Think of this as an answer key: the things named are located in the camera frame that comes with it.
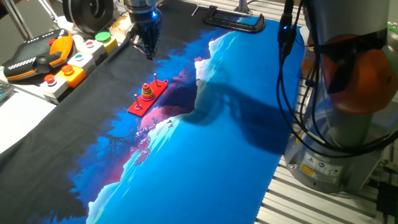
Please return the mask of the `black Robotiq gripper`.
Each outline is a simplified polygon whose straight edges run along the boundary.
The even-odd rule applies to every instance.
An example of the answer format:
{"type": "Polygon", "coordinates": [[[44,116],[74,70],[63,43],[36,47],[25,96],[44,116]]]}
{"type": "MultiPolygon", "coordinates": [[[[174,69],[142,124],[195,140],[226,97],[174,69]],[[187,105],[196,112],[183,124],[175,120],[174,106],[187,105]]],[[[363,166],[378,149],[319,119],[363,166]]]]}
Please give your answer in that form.
{"type": "Polygon", "coordinates": [[[160,39],[162,13],[152,8],[146,11],[129,11],[132,28],[129,36],[134,37],[134,48],[144,54],[147,59],[153,60],[157,53],[157,44],[160,39]],[[142,39],[149,39],[148,49],[142,39]]]}

